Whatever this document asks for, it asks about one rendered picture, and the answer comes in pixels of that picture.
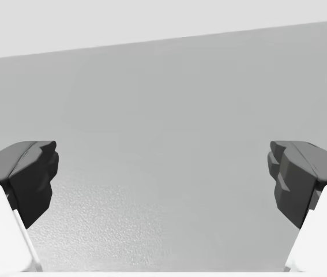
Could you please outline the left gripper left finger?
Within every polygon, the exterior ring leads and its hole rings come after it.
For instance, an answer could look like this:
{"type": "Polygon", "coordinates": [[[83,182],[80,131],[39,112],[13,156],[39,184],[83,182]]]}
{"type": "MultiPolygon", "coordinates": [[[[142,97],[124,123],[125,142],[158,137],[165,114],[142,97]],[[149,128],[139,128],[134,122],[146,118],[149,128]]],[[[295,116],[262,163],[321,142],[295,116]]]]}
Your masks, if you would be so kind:
{"type": "Polygon", "coordinates": [[[0,150],[0,272],[41,272],[27,229],[49,208],[58,171],[55,141],[21,141],[0,150]]]}

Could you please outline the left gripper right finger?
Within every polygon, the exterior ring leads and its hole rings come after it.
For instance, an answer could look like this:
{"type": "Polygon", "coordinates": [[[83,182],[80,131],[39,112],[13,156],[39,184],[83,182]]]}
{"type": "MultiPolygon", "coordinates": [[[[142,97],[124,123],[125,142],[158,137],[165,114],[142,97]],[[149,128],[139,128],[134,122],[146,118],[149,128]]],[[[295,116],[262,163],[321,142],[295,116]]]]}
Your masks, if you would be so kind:
{"type": "Polygon", "coordinates": [[[305,141],[271,141],[267,156],[279,211],[299,229],[290,272],[327,272],[327,151],[305,141]]]}

